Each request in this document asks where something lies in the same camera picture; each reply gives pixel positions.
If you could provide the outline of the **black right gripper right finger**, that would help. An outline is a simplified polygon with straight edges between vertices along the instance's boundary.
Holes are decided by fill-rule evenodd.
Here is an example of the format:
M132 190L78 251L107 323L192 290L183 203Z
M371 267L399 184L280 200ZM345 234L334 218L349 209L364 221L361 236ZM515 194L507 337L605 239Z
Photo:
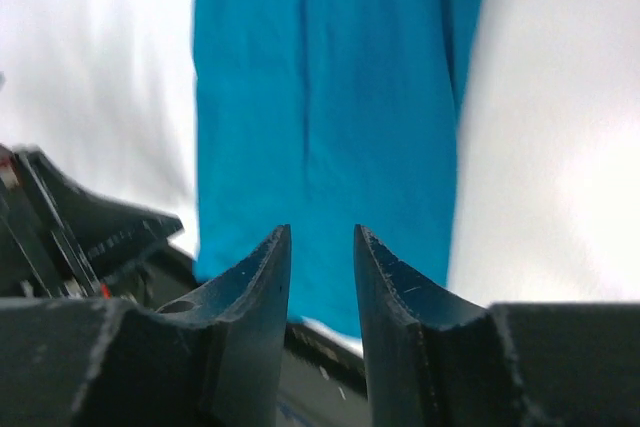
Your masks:
M364 227L354 268L376 426L635 426L639 308L479 307L399 260Z

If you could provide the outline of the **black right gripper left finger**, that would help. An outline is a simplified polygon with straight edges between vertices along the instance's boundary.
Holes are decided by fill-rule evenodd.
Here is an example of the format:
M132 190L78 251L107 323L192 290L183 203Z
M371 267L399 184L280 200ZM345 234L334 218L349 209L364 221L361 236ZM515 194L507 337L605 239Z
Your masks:
M291 231L152 312L126 300L5 299L5 426L272 426Z

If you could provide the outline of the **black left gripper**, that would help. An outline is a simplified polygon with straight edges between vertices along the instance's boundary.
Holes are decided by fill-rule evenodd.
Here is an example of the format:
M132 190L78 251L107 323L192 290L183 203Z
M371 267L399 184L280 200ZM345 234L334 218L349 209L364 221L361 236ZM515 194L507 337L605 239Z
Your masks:
M183 230L179 217L96 195L39 148L1 147L1 254L26 297L100 297Z

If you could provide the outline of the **bright blue t-shirt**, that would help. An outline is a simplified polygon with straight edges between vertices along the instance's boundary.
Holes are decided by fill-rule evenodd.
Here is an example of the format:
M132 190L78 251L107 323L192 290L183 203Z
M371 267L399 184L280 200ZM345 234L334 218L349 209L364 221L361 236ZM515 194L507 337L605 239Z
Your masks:
M195 0L196 273L292 229L289 313L360 333L353 229L447 277L482 0Z

